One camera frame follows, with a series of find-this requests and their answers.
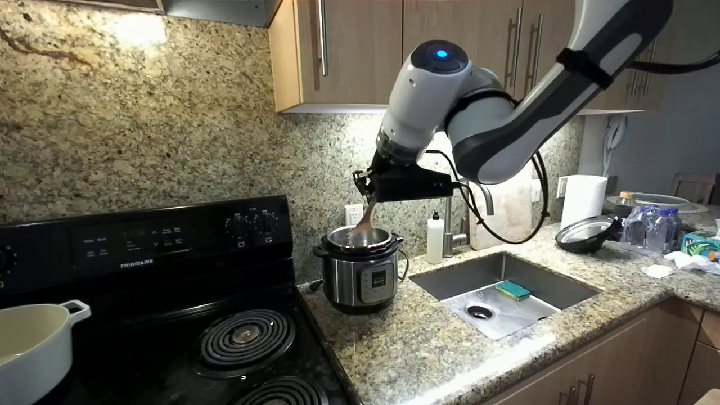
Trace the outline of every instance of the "frying pan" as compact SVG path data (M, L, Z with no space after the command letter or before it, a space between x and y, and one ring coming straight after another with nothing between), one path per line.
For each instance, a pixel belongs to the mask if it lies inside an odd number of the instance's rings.
M594 253L609 233L621 229L621 220L611 216L590 216L563 226L555 233L555 243L566 252Z

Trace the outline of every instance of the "granite backsplash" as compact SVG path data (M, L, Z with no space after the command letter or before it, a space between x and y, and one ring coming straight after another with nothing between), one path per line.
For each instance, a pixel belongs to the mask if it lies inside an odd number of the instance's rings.
M286 194L308 278L311 246L359 202L350 170L378 124L275 115L266 28L0 0L3 223ZM552 186L576 170L580 130L574 118L542 147ZM386 202L375 223L418 253L435 210Z

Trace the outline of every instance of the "kitchen sink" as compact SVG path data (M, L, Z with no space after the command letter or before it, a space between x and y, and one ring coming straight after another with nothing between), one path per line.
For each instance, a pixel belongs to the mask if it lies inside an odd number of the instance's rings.
M598 292L583 282L506 252L410 278L491 339L526 328ZM520 284L530 294L513 300L495 287L500 282Z

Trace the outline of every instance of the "black stove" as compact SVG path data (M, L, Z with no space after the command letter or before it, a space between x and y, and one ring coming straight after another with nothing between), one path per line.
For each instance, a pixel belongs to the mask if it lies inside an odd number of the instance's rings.
M15 223L0 252L0 309L93 309L40 405L355 402L294 287L284 195Z

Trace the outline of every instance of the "stove control panel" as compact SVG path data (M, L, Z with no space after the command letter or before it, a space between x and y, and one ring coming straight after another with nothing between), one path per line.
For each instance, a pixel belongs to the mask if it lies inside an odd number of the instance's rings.
M0 226L0 297L193 261L290 258L284 195Z

